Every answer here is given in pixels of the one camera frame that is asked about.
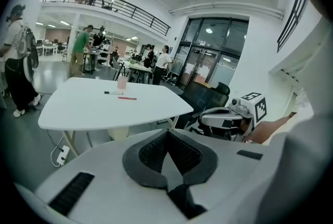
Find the red pen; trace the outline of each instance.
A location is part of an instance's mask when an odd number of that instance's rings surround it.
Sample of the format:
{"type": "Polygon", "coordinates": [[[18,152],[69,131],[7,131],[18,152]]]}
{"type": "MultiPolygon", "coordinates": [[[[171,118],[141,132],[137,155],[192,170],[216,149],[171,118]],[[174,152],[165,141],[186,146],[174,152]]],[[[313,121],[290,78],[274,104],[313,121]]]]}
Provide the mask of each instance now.
{"type": "Polygon", "coordinates": [[[130,98],[130,97],[118,97],[119,99],[126,99],[126,100],[136,100],[136,98],[130,98]]]}

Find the khaki pants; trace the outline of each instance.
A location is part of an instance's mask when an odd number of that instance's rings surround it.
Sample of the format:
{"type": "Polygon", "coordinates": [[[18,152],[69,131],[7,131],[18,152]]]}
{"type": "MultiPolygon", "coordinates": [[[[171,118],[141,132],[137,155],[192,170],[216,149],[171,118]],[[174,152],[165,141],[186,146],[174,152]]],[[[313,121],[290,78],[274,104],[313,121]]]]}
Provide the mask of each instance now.
{"type": "Polygon", "coordinates": [[[83,66],[83,53],[72,52],[71,62],[69,64],[69,74],[81,74],[82,73],[82,66],[83,66]],[[75,71],[75,62],[78,65],[77,72],[75,71]]]}

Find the green shirt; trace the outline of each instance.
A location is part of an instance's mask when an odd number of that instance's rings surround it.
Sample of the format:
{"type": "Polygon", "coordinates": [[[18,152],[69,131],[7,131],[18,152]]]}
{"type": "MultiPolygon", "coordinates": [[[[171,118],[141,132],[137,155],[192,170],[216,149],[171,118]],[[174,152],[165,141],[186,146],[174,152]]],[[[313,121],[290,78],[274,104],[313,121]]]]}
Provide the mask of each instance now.
{"type": "Polygon", "coordinates": [[[74,43],[73,52],[83,53],[83,48],[88,42],[89,33],[86,31],[81,31],[74,43]]]}

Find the white shirt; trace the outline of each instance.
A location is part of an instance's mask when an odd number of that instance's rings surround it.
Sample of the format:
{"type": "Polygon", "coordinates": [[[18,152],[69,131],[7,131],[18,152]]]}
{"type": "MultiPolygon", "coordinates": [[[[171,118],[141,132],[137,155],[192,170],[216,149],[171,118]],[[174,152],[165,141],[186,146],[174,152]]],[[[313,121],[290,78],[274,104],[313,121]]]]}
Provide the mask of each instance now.
{"type": "Polygon", "coordinates": [[[164,64],[170,62],[172,62],[170,55],[167,53],[163,53],[158,57],[156,66],[159,68],[164,68],[164,64]]]}
{"type": "Polygon", "coordinates": [[[24,25],[24,22],[22,19],[14,21],[12,24],[8,27],[8,32],[4,41],[4,44],[9,46],[9,51],[4,54],[4,61],[6,62],[7,59],[18,59],[18,54],[15,46],[13,45],[15,36],[20,32],[22,26],[24,25]]]}
{"type": "Polygon", "coordinates": [[[264,143],[262,143],[263,145],[269,145],[274,135],[281,132],[288,132],[297,123],[308,120],[313,116],[313,110],[304,89],[302,89],[300,94],[296,97],[295,106],[292,112],[295,112],[296,114],[293,115],[293,117],[289,119],[284,125],[278,128],[264,143]]]}

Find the person in green shirt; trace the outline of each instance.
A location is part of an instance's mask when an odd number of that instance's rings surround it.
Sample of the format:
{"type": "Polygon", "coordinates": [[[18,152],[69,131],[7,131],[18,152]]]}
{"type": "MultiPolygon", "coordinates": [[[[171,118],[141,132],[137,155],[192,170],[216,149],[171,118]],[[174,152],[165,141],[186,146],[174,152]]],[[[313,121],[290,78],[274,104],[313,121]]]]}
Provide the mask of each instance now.
{"type": "Polygon", "coordinates": [[[74,67],[76,61],[78,64],[78,72],[80,73],[79,77],[84,75],[82,73],[83,49],[87,47],[90,51],[92,50],[89,44],[89,34],[93,31],[93,29],[94,29],[93,25],[89,25],[84,31],[80,32],[79,36],[77,37],[72,51],[71,62],[69,64],[68,76],[74,75],[74,67]]]}

